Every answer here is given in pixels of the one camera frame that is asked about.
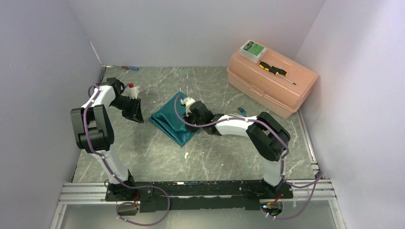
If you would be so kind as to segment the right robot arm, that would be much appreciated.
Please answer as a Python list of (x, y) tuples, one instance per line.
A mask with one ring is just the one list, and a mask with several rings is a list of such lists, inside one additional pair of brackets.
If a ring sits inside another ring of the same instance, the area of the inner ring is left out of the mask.
[(250, 139), (265, 160), (263, 192), (269, 198), (281, 193), (283, 185), (284, 156), (291, 139), (288, 131), (269, 113), (238, 117), (213, 114), (201, 101), (187, 97), (180, 100), (185, 107), (183, 121), (192, 133), (203, 129), (209, 135), (237, 135)]

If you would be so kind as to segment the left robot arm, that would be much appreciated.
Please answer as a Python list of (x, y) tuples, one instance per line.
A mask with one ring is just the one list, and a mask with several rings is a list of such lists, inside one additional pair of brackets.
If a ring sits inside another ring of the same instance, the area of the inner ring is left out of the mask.
[(91, 86), (88, 90), (89, 100), (70, 112), (78, 148), (91, 154), (100, 163), (108, 176), (108, 191), (124, 200), (132, 200), (138, 188), (130, 171), (112, 147), (115, 135), (107, 109), (112, 106), (121, 111), (123, 118), (142, 124), (141, 91), (140, 86), (124, 84), (114, 77), (108, 78), (104, 83)]

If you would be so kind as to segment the teal cloth napkin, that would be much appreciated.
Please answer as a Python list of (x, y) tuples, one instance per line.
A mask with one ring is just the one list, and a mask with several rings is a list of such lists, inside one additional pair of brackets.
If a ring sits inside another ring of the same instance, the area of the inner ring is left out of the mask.
[(149, 121), (179, 146), (184, 146), (200, 132), (200, 129), (198, 129), (197, 132), (192, 133), (186, 128), (187, 125), (177, 117), (174, 107), (177, 108), (178, 114), (180, 115), (183, 115), (186, 111), (185, 107), (180, 104), (179, 100), (175, 102), (176, 97), (179, 95), (182, 98), (187, 97), (186, 94), (177, 92), (164, 106), (149, 117)]

